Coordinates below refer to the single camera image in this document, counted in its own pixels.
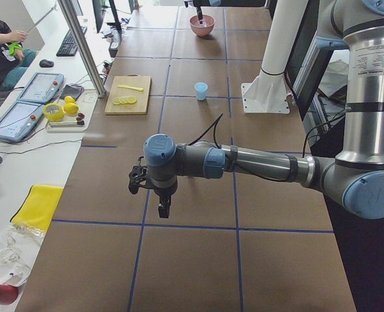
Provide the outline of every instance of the computer mouse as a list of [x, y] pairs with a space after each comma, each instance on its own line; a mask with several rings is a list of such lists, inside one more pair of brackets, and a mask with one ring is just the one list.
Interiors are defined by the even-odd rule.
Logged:
[[45, 58], [38, 63], [40, 67], [53, 67], [55, 63], [52, 60], [46, 60]]

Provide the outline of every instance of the yellow towel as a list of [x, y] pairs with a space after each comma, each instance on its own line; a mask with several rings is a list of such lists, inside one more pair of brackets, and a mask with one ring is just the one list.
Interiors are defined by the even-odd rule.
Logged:
[[47, 231], [62, 195], [62, 187], [33, 185], [23, 205], [10, 222]]

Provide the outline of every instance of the brown table surface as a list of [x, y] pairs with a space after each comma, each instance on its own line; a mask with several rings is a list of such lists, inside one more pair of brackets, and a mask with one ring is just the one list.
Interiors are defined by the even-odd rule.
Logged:
[[[243, 112], [269, 12], [203, 8], [216, 24], [199, 38], [194, 11], [133, 13], [106, 88], [116, 75], [150, 75], [148, 114], [106, 116], [98, 101], [16, 311], [355, 311], [320, 193], [249, 175], [179, 177], [171, 216], [159, 219], [153, 192], [128, 192], [150, 135], [191, 142], [221, 113], [220, 143], [301, 154], [296, 107]], [[198, 81], [206, 101], [194, 98]]]

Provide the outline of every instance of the yellow lemon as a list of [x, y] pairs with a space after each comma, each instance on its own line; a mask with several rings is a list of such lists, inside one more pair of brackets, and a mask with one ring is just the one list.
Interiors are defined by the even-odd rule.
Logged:
[[75, 103], [68, 102], [68, 103], [65, 103], [63, 110], [67, 114], [72, 115], [72, 114], [76, 114], [78, 112], [79, 107]]
[[65, 103], [75, 103], [75, 99], [72, 96], [65, 96], [64, 102]]

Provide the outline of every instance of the pen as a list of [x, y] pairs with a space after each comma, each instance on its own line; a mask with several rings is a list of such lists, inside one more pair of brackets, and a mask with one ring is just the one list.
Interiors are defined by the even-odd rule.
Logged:
[[58, 128], [58, 127], [81, 127], [82, 125], [85, 125], [85, 122], [83, 120], [75, 121], [75, 122], [51, 122], [49, 123], [52, 128]]

